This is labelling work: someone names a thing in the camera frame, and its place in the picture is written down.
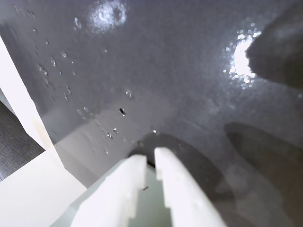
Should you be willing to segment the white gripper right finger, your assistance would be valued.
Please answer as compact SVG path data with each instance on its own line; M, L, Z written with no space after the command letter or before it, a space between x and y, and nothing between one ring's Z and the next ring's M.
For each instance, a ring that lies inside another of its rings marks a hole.
M173 227L225 227L221 215L179 158L166 147L154 150L156 178Z

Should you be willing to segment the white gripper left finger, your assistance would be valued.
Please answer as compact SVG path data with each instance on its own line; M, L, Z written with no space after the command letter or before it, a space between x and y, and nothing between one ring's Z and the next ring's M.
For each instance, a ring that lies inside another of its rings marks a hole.
M147 158L124 159L79 206L72 227L126 227L136 215L138 192L145 186Z

